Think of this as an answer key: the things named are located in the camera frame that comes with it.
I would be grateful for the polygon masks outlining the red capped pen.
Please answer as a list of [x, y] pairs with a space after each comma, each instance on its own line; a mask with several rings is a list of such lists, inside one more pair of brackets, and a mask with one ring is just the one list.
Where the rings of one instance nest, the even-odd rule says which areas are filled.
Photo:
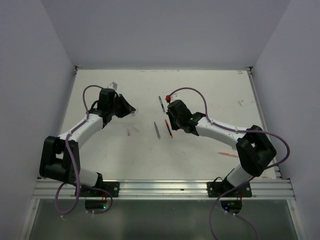
[[169, 133], [170, 137], [173, 139], [174, 136], [173, 136], [173, 134], [171, 132], [171, 129], [170, 129], [170, 126], [169, 126], [169, 123], [168, 123], [167, 119], [164, 119], [164, 122], [165, 122], [165, 125], [167, 127], [167, 130], [168, 130], [168, 133]]

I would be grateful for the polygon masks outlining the green pen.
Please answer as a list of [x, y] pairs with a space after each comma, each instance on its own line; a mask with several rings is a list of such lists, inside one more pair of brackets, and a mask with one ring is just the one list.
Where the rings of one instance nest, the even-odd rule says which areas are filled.
[[165, 110], [165, 107], [164, 107], [164, 104], [163, 104], [163, 101], [162, 101], [161, 96], [158, 96], [158, 99], [159, 99], [159, 103], [160, 103], [160, 105], [161, 105], [161, 108], [162, 108], [163, 113], [166, 113], [166, 110]]

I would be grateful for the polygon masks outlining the purple highlighter pen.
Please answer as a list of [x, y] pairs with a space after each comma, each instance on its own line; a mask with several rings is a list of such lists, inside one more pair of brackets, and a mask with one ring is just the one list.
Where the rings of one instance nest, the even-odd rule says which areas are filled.
[[158, 126], [157, 126], [156, 122], [153, 122], [153, 124], [154, 124], [154, 128], [155, 128], [155, 132], [156, 132], [157, 138], [160, 140], [161, 139], [161, 135], [160, 135]]

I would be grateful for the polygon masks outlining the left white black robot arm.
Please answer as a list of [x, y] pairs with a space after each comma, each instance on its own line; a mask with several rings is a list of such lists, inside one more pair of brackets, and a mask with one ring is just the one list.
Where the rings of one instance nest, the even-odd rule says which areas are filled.
[[85, 93], [86, 90], [82, 92], [84, 118], [67, 132], [48, 136], [44, 140], [39, 175], [77, 188], [86, 186], [87, 192], [96, 197], [103, 193], [103, 177], [98, 172], [81, 167], [80, 149], [113, 117], [124, 118], [136, 112], [136, 109], [113, 88], [101, 88], [98, 100], [90, 108]]

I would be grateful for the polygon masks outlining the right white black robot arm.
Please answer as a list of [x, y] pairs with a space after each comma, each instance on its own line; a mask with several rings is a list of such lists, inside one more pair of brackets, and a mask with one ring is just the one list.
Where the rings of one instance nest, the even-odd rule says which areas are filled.
[[259, 126], [244, 129], [244, 133], [227, 131], [210, 123], [205, 114], [191, 113], [179, 99], [168, 104], [167, 115], [174, 131], [181, 129], [187, 134], [214, 139], [236, 149], [240, 164], [216, 187], [227, 196], [235, 196], [241, 190], [240, 184], [251, 177], [259, 177], [277, 154]]

